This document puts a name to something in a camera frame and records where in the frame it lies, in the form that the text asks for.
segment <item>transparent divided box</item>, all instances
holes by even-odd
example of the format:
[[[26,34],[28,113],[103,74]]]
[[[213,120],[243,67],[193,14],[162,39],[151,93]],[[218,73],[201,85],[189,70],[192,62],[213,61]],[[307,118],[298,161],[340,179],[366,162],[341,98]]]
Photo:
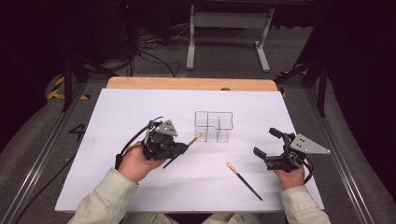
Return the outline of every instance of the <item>transparent divided box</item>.
[[[202,133],[199,142],[229,142],[233,130],[231,112],[195,112],[195,135]]]

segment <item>person's left hand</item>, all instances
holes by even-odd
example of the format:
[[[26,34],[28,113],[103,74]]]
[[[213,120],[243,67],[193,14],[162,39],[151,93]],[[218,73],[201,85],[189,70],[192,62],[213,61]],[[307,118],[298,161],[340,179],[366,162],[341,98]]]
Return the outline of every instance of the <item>person's left hand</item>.
[[[148,161],[143,154],[143,148],[138,143],[124,155],[119,167],[119,172],[128,179],[139,182],[151,170],[159,167],[164,161]]]

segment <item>white paper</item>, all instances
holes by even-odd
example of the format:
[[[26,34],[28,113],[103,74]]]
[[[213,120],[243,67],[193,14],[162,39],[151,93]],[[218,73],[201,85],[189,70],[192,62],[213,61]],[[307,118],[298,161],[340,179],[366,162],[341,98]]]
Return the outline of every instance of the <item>white paper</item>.
[[[116,154],[151,119],[172,120],[176,142],[194,137],[195,111],[233,113],[228,143],[194,143],[168,167],[142,180],[131,212],[257,212],[283,210],[277,177],[253,154],[282,152],[283,141],[268,133],[274,127],[295,133],[279,92],[102,90],[87,132],[64,183],[56,211],[76,211],[79,202],[114,167]],[[263,198],[260,201],[226,166],[230,162]],[[323,207],[315,180],[306,185]]]

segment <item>metal bracket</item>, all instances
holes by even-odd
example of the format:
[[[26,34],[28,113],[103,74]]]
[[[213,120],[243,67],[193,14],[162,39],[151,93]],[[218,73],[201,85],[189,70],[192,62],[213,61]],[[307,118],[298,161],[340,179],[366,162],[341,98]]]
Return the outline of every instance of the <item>metal bracket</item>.
[[[166,122],[162,123],[160,126],[155,128],[155,132],[163,133],[166,135],[177,136],[177,132],[175,126],[172,121],[169,119]]]
[[[290,147],[306,154],[330,154],[329,149],[317,144],[300,133],[291,142]]]

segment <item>human hand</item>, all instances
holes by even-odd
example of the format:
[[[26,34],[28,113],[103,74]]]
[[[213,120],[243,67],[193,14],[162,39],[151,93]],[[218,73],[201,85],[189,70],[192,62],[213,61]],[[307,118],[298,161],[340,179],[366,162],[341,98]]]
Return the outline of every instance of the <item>human hand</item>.
[[[140,144],[130,147],[124,155],[119,167],[119,172],[128,179],[139,182],[151,170],[159,167],[164,161],[148,161],[143,154],[143,148]]]
[[[298,170],[293,170],[290,173],[286,173],[283,170],[274,170],[274,173],[280,180],[280,185],[283,190],[291,189],[304,184],[304,167],[300,167]]]

